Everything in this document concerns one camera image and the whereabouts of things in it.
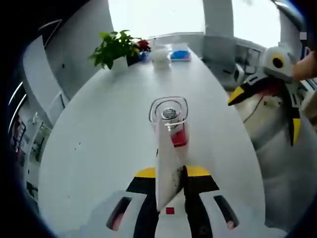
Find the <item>robot eye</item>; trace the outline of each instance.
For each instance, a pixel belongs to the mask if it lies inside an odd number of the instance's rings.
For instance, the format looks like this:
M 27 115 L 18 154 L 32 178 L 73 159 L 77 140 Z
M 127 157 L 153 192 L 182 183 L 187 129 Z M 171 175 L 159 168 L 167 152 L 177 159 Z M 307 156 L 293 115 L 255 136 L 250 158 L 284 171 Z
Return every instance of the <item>robot eye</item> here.
M 276 68 L 282 68 L 283 67 L 283 61 L 279 58 L 273 58 L 273 65 L 276 67 Z

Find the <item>white table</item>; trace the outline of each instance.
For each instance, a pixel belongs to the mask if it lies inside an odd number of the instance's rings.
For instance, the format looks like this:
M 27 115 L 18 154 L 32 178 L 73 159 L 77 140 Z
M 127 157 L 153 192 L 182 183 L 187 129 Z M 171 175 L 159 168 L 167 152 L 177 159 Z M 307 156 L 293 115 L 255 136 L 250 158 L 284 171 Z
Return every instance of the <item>white table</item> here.
M 183 96 L 189 107 L 188 163 L 211 172 L 218 186 L 264 222 L 264 189 L 249 136 L 228 96 L 192 53 L 155 71 L 136 64 L 111 78 L 97 72 L 70 101 L 48 139 L 39 176 L 39 208 L 56 232 L 85 224 L 91 210 L 137 171 L 153 167 L 156 139 L 148 113 L 153 100 Z

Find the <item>green leaves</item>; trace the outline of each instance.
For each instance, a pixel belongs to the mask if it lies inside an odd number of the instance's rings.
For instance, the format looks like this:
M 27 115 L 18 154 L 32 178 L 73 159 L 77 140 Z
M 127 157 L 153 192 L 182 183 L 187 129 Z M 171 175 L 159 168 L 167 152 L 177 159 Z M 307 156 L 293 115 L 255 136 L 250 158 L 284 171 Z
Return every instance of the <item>green leaves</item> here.
M 111 69 L 115 59 L 123 56 L 134 56 L 140 53 L 137 44 L 133 42 L 135 38 L 128 35 L 126 33 L 128 31 L 99 33 L 103 41 L 100 46 L 95 48 L 93 54 L 89 56 L 89 59 L 94 61 L 95 66 L 100 64 L 104 68 L 107 65 Z

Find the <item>red light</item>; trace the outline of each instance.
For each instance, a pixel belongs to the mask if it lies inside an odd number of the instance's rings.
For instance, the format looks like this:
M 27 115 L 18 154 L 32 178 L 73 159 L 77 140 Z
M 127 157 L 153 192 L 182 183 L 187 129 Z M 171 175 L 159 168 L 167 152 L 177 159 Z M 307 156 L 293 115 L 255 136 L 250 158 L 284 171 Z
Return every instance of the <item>red light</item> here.
M 174 208 L 173 207 L 167 207 L 166 208 L 166 214 L 167 215 L 174 215 L 175 214 Z

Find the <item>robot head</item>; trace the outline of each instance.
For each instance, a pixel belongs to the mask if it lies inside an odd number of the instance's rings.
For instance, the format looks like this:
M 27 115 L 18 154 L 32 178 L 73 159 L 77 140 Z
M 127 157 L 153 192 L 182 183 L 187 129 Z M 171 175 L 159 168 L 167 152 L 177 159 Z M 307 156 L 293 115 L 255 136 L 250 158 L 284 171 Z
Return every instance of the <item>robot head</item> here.
M 292 82 L 292 62 L 290 53 L 284 47 L 268 48 L 260 61 L 263 72 L 270 76 Z

